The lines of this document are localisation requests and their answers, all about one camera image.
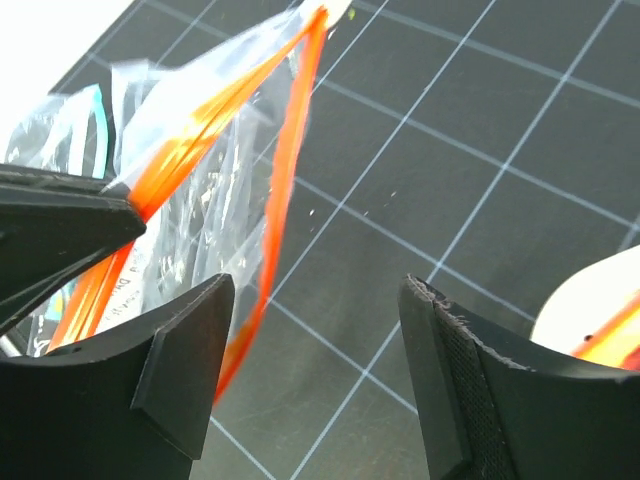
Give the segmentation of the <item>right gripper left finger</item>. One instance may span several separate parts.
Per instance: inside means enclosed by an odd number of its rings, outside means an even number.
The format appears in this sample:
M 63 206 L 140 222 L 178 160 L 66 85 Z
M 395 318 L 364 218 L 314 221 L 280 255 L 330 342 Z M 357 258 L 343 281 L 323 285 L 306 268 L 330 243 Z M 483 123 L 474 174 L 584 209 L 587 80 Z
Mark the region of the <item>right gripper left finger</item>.
M 39 358 L 1 362 L 5 479 L 186 479 L 203 452 L 235 288 L 219 274 Z

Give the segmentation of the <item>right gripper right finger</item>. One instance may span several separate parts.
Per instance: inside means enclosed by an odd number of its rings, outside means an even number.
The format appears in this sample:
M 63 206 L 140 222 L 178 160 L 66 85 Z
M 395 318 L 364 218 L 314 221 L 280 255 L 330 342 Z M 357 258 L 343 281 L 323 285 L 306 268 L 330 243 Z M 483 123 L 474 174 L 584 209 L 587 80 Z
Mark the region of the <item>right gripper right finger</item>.
M 635 479 L 639 376 L 531 342 L 409 275 L 398 306 L 433 479 Z

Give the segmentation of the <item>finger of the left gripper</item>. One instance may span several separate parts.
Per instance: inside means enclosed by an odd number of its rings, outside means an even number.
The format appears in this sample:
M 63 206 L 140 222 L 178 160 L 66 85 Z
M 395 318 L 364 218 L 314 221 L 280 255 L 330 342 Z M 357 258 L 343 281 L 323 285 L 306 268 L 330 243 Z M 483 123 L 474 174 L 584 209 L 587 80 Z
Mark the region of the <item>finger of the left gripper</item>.
M 1 167 L 1 332 L 146 231 L 102 179 Z

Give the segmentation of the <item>white perforated plastic basket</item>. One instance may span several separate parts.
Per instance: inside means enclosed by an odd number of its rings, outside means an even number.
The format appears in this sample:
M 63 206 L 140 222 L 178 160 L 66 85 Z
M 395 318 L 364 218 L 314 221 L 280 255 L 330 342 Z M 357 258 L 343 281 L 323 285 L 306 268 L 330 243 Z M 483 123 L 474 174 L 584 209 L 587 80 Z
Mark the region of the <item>white perforated plastic basket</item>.
M 594 364 L 639 370 L 639 248 L 578 271 L 540 310 L 530 340 Z

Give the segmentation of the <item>orange zipper clear bag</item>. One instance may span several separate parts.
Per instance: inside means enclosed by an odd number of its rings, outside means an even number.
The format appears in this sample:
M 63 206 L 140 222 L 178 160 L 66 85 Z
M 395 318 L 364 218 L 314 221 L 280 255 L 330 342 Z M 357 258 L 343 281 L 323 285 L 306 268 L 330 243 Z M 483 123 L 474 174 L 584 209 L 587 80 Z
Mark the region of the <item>orange zipper clear bag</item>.
M 32 316 L 40 357 L 161 306 L 218 273 L 237 290 L 217 389 L 237 374 L 273 290 L 296 164 L 324 43 L 345 1 L 304 1 L 183 66 L 111 67 L 116 176 L 147 230 L 57 291 Z

